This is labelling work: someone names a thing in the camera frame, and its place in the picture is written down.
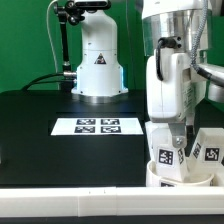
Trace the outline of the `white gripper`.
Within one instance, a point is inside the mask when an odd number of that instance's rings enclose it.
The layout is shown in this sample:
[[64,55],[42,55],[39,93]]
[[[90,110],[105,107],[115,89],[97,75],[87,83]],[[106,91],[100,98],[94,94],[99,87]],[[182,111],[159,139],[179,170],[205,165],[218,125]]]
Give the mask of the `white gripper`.
[[207,80],[190,68],[187,53],[162,49],[160,69],[163,80],[156,71],[156,55],[147,61],[146,91],[147,111],[153,123],[169,123],[172,145],[185,148],[186,126],[176,123],[194,116],[196,105],[205,97]]

